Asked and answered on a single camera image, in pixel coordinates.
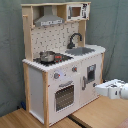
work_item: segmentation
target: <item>oven door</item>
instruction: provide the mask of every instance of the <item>oven door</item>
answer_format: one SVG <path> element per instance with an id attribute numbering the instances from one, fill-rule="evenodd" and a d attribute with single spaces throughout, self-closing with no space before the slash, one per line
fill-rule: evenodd
<path id="1" fill-rule="evenodd" d="M 79 108 L 80 74 L 54 82 L 49 87 L 50 125 Z"/>

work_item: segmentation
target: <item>white robot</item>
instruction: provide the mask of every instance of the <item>white robot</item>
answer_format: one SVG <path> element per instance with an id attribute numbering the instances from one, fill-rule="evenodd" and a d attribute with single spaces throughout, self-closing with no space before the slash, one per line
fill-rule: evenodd
<path id="1" fill-rule="evenodd" d="M 94 85 L 96 92 L 110 99 L 128 100 L 128 83 L 114 79 L 100 85 Z"/>

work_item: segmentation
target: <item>utensil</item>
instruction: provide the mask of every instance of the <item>utensil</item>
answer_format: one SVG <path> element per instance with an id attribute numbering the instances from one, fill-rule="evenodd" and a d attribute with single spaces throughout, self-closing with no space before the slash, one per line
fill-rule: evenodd
<path id="1" fill-rule="evenodd" d="M 40 58 L 43 62 L 52 62 L 55 59 L 55 52 L 53 51 L 43 51 L 40 52 Z"/>

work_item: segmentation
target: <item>toy kitchen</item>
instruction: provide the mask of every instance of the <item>toy kitchen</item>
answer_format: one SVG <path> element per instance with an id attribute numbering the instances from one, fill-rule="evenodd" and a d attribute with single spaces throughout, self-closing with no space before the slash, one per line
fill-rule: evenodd
<path id="1" fill-rule="evenodd" d="M 85 44 L 90 4 L 21 5 L 26 110 L 46 128 L 98 98 L 105 48 Z"/>

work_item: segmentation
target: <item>burner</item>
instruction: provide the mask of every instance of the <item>burner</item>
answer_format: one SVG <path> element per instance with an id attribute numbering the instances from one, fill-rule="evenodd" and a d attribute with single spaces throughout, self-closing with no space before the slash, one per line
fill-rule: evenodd
<path id="1" fill-rule="evenodd" d="M 33 59 L 33 61 L 48 67 L 48 66 L 52 66 L 54 64 L 62 63 L 62 62 L 67 61 L 69 59 L 73 59 L 73 57 L 70 57 L 67 55 L 58 54 L 58 53 L 57 53 L 57 55 L 61 56 L 61 59 L 58 59 L 58 60 L 55 59 L 55 61 L 52 61 L 52 62 L 43 62 L 43 61 L 41 61 L 40 58 L 36 58 L 36 59 Z"/>

